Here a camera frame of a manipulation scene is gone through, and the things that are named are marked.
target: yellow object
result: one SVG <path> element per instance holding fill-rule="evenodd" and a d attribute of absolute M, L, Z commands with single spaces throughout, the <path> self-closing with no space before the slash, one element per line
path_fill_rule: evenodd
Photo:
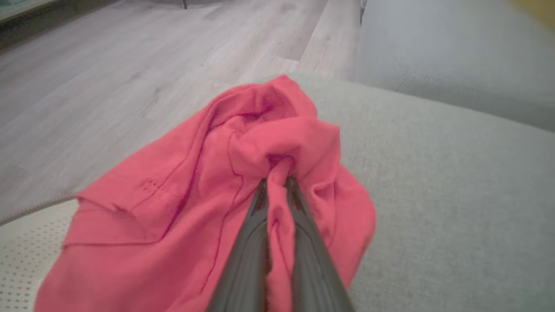
<path fill-rule="evenodd" d="M 555 0 L 513 0 L 543 25 L 555 29 Z"/>

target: crumpled fabric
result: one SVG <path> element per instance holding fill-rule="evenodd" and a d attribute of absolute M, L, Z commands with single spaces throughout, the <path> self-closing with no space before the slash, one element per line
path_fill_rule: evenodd
<path fill-rule="evenodd" d="M 204 310 L 262 178 L 268 305 L 292 310 L 288 176 L 348 287 L 374 233 L 374 205 L 340 163 L 339 127 L 318 120 L 310 98 L 281 76 L 222 93 L 78 194 L 36 311 Z"/>

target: perforated white cushion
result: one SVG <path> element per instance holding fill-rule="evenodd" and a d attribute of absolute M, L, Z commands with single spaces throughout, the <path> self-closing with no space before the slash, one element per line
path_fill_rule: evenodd
<path fill-rule="evenodd" d="M 0 227 L 0 311 L 33 311 L 77 207 L 70 200 Z"/>

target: laminate flooring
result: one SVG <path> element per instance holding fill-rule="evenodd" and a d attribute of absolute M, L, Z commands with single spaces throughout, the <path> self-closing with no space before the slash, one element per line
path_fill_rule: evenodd
<path fill-rule="evenodd" d="M 358 0 L 125 0 L 0 55 L 0 220 L 86 187 L 220 92 L 350 79 Z"/>

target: sofa cushion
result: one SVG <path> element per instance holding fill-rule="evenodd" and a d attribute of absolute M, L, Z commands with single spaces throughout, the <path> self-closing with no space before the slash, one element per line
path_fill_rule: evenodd
<path fill-rule="evenodd" d="M 369 0 L 355 79 L 555 131 L 555 36 L 510 1 Z"/>
<path fill-rule="evenodd" d="M 555 311 L 555 133 L 291 75 L 376 205 L 357 311 Z"/>

